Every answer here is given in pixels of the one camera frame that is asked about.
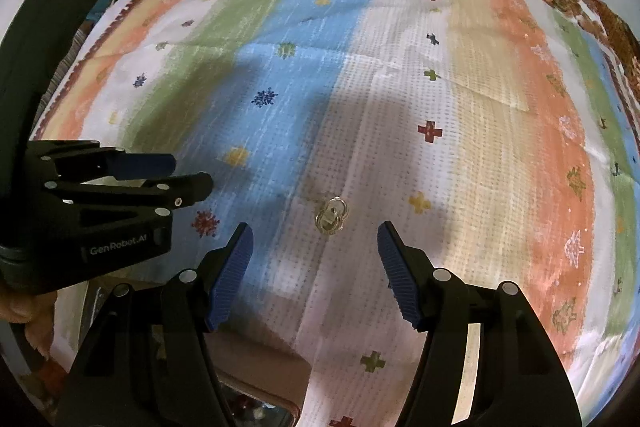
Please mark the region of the person's left hand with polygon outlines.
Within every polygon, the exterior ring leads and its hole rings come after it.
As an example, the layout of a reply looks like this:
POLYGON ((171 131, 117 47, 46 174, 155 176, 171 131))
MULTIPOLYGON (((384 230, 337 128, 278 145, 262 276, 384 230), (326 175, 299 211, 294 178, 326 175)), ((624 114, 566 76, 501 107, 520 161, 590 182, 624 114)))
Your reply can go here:
POLYGON ((54 310, 58 293, 28 295, 1 287, 0 317, 2 321, 25 326, 28 343, 46 360, 54 337, 54 310))

